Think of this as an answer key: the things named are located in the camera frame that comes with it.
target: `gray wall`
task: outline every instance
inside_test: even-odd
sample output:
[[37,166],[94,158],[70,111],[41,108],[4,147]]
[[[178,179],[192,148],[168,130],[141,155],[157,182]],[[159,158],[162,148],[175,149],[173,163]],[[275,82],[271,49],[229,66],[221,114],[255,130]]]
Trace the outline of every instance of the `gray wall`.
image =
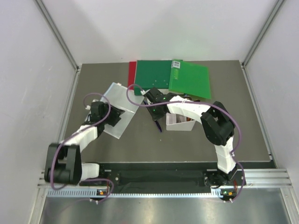
[[43,1],[77,63],[114,63],[243,60],[277,0]]
[[299,1],[287,0],[248,65],[280,167],[299,197]]
[[74,76],[32,0],[0,1],[0,223],[27,223]]

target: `purple cable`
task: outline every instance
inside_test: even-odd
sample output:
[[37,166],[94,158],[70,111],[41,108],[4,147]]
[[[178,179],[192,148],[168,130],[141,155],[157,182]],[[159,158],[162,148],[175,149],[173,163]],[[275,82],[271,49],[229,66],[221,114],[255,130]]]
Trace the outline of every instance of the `purple cable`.
[[59,187],[59,188],[55,188],[55,186],[54,186],[54,168],[55,168],[56,159],[57,159],[57,157],[58,157],[59,151],[61,150],[62,146],[63,146],[68,140],[70,140],[70,139],[72,139],[73,137],[77,136],[77,135],[80,134],[81,132],[84,132],[84,131],[86,131],[88,128],[91,128],[91,127],[93,127],[93,126],[97,126],[98,124],[102,123],[102,122],[109,116],[109,114],[110,114],[110,111],[111,111],[111,105],[110,105],[109,100],[107,99],[107,97],[105,97],[105,96],[103,96],[102,94],[97,93],[97,92],[89,93],[89,94],[87,94],[87,95],[84,97],[84,100],[83,100],[83,104],[84,104],[84,106],[85,106],[85,99],[86,99],[88,96],[91,96],[91,95],[98,95],[98,96],[103,97],[103,98],[107,101],[107,103],[108,103],[108,112],[107,112],[107,114],[105,115],[105,117],[104,117],[102,120],[99,120],[97,123],[95,123],[95,124],[93,124],[93,125],[91,125],[91,126],[88,126],[88,127],[86,127],[86,128],[83,128],[83,129],[80,130],[79,132],[76,132],[76,133],[72,134],[70,137],[66,138],[65,140],[63,140],[63,141],[60,143],[60,145],[58,146],[58,148],[57,148],[57,150],[56,150],[56,152],[55,152],[55,154],[54,154],[54,158],[53,158],[53,162],[52,162],[52,166],[51,166],[51,171],[50,171],[50,184],[51,184],[51,187],[52,187],[53,190],[60,190],[60,189],[62,189],[62,188],[64,188],[64,187],[66,186],[66,184],[63,185],[62,187]]
[[[96,179],[87,179],[87,180],[84,180],[84,181],[89,181],[89,182],[94,182],[94,181],[107,181],[111,184],[111,189],[109,190],[109,193],[100,201],[98,201],[99,203],[102,203],[103,201],[107,200],[108,197],[112,194],[113,190],[114,190],[114,184],[111,180],[109,179],[106,179],[106,178],[96,178]],[[50,211],[49,211],[49,206],[46,207],[46,213],[48,215],[48,217],[50,218],[56,218],[57,216],[59,216],[61,213],[63,213],[66,209],[68,209],[69,207],[73,206],[74,204],[78,203],[78,202],[81,202],[81,201],[89,201],[90,199],[89,198],[80,198],[72,203],[70,203],[69,205],[65,206],[63,209],[61,209],[58,214],[56,214],[55,216],[52,216],[50,214]]]
[[[129,101],[130,103],[132,103],[132,104],[134,104],[134,105],[136,105],[136,106],[149,107],[149,106],[159,106],[159,105],[166,105],[166,104],[182,103],[182,101],[171,101],[171,102],[162,102],[162,103],[149,104],[149,105],[137,104],[137,103],[133,102],[133,101],[130,99],[129,94],[128,94],[128,93],[129,93],[129,89],[130,89],[131,87],[133,87],[133,86],[137,86],[141,91],[144,91],[144,90],[143,90],[142,87],[141,87],[140,85],[138,85],[138,84],[131,84],[131,85],[128,86],[128,88],[127,88],[127,92],[126,92],[127,99],[128,99],[128,101]],[[240,187],[239,192],[237,193],[237,195],[235,196],[235,198],[232,199],[232,202],[235,201],[235,199],[240,195],[240,193],[241,193],[241,191],[242,191],[242,189],[243,189],[243,187],[244,187],[244,184],[245,184],[245,173],[244,173],[244,168],[243,168],[243,166],[241,165],[241,163],[239,163],[239,162],[238,162],[237,160],[235,160],[235,158],[234,158],[234,156],[235,156],[235,155],[234,155],[234,152],[235,152],[235,150],[239,147],[239,145],[240,145],[240,143],[241,143],[241,140],[242,140],[242,132],[241,132],[241,129],[240,129],[240,127],[239,127],[237,121],[236,121],[236,120],[235,120],[235,119],[234,119],[228,112],[226,112],[226,111],[223,110],[222,108],[220,108],[220,107],[218,107],[218,106],[215,106],[215,105],[213,105],[213,104],[205,103],[205,102],[193,102],[193,101],[185,101],[184,103],[186,103],[186,104],[201,104],[201,105],[207,105],[207,106],[210,106],[210,107],[212,107],[212,108],[215,108],[215,109],[221,111],[222,113],[224,113],[226,116],[228,116],[228,118],[231,119],[231,121],[234,123],[236,129],[238,130],[238,133],[239,133],[239,139],[238,139],[237,145],[233,148],[233,150],[230,152],[230,154],[231,154],[233,160],[236,162],[236,164],[238,164],[238,166],[239,166],[239,167],[241,168],[241,170],[242,170],[243,181],[242,181],[242,185],[241,185],[241,187]]]

